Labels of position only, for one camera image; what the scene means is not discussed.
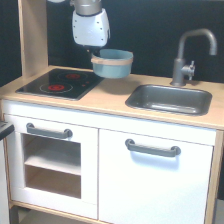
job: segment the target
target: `white cabinet door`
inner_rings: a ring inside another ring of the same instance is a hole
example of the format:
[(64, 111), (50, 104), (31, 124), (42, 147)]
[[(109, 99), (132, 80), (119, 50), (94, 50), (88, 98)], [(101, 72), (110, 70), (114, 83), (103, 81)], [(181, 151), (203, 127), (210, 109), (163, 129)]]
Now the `white cabinet door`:
[[(131, 152), (125, 141), (174, 158)], [(99, 219), (115, 224), (203, 224), (212, 146), (100, 130)]]
[[(12, 115), (5, 120), (15, 126), (7, 137), (12, 200), (96, 219), (98, 129)], [(30, 123), (37, 134), (30, 134)], [(49, 137), (67, 129), (71, 137)]]

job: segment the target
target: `wooden countertop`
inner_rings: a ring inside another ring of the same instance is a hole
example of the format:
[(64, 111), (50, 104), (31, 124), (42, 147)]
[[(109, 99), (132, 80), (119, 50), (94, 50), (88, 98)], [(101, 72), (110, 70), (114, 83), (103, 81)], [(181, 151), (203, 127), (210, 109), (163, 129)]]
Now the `wooden countertop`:
[(5, 85), (0, 88), (1, 99), (224, 130), (224, 84), (219, 83), (189, 81), (188, 84), (183, 87), (205, 90), (212, 94), (213, 98), (209, 112), (203, 116), (186, 116), (147, 111), (133, 109), (125, 105), (127, 98), (139, 85), (155, 84), (170, 86), (171, 78), (129, 75), (123, 79), (105, 79), (79, 101), (15, 93), (15, 91), (20, 87), (26, 85), (53, 68), (59, 67), (49, 66), (47, 69), (35, 76), (28, 79), (20, 77)]

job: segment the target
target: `sink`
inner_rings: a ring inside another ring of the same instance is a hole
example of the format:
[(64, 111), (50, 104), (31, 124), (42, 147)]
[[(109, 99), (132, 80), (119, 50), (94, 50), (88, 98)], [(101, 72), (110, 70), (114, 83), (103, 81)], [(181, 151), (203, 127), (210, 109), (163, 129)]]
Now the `sink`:
[(212, 94), (202, 90), (142, 85), (125, 103), (136, 109), (201, 116), (208, 113), (211, 99)]

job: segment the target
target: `black stovetop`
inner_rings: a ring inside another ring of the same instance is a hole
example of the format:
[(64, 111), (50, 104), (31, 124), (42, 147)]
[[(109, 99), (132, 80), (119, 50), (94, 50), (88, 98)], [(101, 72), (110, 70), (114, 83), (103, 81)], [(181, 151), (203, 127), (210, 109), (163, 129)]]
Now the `black stovetop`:
[(102, 80), (93, 72), (53, 69), (16, 93), (79, 100)]

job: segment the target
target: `metal faucet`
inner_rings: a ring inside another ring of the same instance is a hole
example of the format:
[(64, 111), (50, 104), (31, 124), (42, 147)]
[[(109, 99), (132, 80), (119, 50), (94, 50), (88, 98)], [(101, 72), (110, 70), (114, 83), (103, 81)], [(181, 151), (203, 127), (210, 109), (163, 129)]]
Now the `metal faucet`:
[(191, 36), (201, 36), (205, 35), (210, 42), (210, 55), (217, 54), (217, 41), (214, 34), (208, 29), (198, 29), (198, 30), (191, 30), (184, 33), (179, 42), (179, 49), (177, 58), (174, 60), (174, 68), (173, 68), (173, 80), (170, 83), (173, 86), (185, 86), (186, 82), (184, 80), (184, 76), (188, 75), (189, 80), (192, 80), (194, 76), (195, 66), (194, 61), (192, 61), (191, 65), (185, 65), (184, 56), (184, 44), (188, 37)]

